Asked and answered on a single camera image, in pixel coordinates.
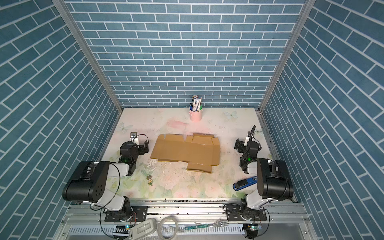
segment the flattened cardboard box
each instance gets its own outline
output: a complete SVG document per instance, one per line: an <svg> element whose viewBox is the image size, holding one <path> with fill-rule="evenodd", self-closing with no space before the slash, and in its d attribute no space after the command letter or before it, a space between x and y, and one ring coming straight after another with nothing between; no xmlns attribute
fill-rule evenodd
<svg viewBox="0 0 384 240"><path fill-rule="evenodd" d="M194 133L185 140L183 135L162 134L157 137L151 158L187 162L187 170L212 173L212 166L220 163L220 142L212 134Z"/></svg>

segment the brick wallpaper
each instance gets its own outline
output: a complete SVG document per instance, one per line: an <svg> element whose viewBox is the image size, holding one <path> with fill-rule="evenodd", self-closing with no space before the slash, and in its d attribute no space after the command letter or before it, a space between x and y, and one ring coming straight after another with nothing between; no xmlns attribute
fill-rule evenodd
<svg viewBox="0 0 384 240"><path fill-rule="evenodd" d="M124 107L258 107L303 2L66 1Z"/></svg>
<svg viewBox="0 0 384 240"><path fill-rule="evenodd" d="M51 239L117 111L50 0L0 1L0 239Z"/></svg>
<svg viewBox="0 0 384 240"><path fill-rule="evenodd" d="M320 239L384 239L384 1L317 0L265 110Z"/></svg>

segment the blue box cutter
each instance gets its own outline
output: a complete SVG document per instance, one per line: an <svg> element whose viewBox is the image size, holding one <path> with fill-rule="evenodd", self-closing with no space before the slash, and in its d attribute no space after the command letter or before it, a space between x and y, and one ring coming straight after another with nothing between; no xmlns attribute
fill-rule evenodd
<svg viewBox="0 0 384 240"><path fill-rule="evenodd" d="M250 177L248 179L243 179L243 180L240 180L236 183L233 184L233 189L235 191L239 191L243 188L246 188L246 187L249 187L251 185L254 185L255 183L257 183L257 176L254 176L254 177Z"/></svg>

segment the white table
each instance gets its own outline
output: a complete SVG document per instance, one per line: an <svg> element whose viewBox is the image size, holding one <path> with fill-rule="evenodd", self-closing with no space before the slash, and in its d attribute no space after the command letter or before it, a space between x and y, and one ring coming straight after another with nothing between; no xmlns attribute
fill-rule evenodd
<svg viewBox="0 0 384 240"><path fill-rule="evenodd" d="M262 150L258 157L271 155L266 144L256 112L253 108L204 108L200 122L189 119L188 108L125 108L112 135L102 161L117 162L120 146L129 141L130 132L146 134L149 138L149 153L139 155L132 176L122 177L118 194L132 198L221 198L243 197L253 192L257 185L234 191L232 185L238 180L252 177L239 167L241 156L233 149L237 138L244 140L248 131L256 125L255 138ZM184 162L158 162L150 159L156 139L160 134L192 133L214 134L220 141L220 164L212 173L187 171ZM139 136L143 144L145 136ZM107 180L107 188L113 192L117 178Z"/></svg>

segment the pink cup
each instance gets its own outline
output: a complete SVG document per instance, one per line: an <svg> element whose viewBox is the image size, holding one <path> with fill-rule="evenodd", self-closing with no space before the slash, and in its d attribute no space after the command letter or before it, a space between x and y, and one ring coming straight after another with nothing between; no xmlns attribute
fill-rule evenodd
<svg viewBox="0 0 384 240"><path fill-rule="evenodd" d="M189 110L189 117L190 117L191 121L192 122L199 122L201 120L202 111L203 110L200 110L198 112L193 112L193 111Z"/></svg>

